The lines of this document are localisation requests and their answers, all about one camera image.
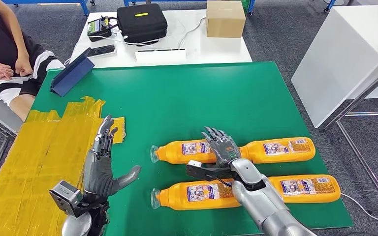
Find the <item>bottle label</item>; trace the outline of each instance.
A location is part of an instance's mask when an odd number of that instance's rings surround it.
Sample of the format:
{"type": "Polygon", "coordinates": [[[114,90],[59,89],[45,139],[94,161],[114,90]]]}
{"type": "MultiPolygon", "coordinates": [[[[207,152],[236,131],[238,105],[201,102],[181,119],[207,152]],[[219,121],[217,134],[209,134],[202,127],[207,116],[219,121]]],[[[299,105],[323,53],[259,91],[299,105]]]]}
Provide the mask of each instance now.
{"type": "Polygon", "coordinates": [[[267,156],[275,156],[289,153],[289,149],[280,143],[267,143],[263,144],[263,146],[267,156]]]}
{"type": "Polygon", "coordinates": [[[223,183],[201,184],[187,187],[188,202],[232,198],[232,190],[223,183]]]}
{"type": "Polygon", "coordinates": [[[193,155],[198,153],[210,153],[211,147],[208,142],[195,142],[182,144],[183,155],[193,155]]]}
{"type": "Polygon", "coordinates": [[[298,139],[289,141],[289,149],[293,153],[300,153],[300,152],[309,152],[311,151],[311,147],[305,139],[298,139]]]}
{"type": "Polygon", "coordinates": [[[334,184],[329,178],[308,178],[300,180],[282,180],[283,195],[310,195],[334,193],[334,184]]]}

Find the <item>black and white shorts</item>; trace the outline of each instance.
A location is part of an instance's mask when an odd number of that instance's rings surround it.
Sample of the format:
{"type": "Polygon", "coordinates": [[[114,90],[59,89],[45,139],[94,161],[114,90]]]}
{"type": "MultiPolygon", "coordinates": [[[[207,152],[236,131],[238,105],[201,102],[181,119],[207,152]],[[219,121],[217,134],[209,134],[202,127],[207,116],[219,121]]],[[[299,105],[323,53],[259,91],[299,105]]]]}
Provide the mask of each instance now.
{"type": "Polygon", "coordinates": [[[49,69],[64,68],[52,52],[44,51],[38,55],[33,67],[33,73],[25,77],[12,77],[12,80],[0,80],[0,100],[8,106],[11,101],[20,95],[37,93],[47,75],[49,69]]]}

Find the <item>cardboard box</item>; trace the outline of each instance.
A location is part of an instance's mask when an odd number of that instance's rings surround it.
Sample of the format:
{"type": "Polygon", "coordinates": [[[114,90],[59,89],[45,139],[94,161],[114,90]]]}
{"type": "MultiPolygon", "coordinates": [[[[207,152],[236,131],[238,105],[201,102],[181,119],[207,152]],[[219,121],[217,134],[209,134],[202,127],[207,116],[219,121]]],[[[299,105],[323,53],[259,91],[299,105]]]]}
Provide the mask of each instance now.
{"type": "Polygon", "coordinates": [[[240,38],[246,15],[240,1],[209,0],[206,6],[206,36],[240,38]]]}

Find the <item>black carrying case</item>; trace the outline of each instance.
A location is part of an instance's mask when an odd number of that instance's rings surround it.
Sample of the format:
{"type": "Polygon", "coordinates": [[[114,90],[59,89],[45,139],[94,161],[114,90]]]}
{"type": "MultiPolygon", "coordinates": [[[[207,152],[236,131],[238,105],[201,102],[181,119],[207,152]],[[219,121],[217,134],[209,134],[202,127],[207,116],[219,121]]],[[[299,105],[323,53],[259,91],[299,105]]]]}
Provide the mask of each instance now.
{"type": "Polygon", "coordinates": [[[143,43],[167,34],[167,21],[158,4],[120,7],[118,27],[127,43],[143,43]]]}

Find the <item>green tabletop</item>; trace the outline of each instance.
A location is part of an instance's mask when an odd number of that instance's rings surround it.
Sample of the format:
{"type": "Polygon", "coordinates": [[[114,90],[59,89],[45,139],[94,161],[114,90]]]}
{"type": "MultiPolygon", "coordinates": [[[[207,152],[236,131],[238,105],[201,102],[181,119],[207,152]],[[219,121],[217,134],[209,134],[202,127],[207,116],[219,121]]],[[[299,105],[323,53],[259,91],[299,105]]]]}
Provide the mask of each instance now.
{"type": "MultiPolygon", "coordinates": [[[[68,102],[88,95],[106,101],[102,115],[126,118],[126,137],[112,149],[114,176],[133,165],[139,179],[109,198],[107,236],[221,236],[258,233],[242,208],[153,210],[150,192],[194,180],[184,165],[150,161],[151,145],[202,138],[204,126],[230,134],[238,146],[250,141],[310,134],[273,62],[94,69],[65,97],[48,91],[48,73],[33,109],[63,114],[68,102]]],[[[306,162],[257,165],[267,176],[326,174],[317,152],[306,162]]],[[[341,199],[326,204],[288,204],[309,228],[349,227],[341,199]]]]}

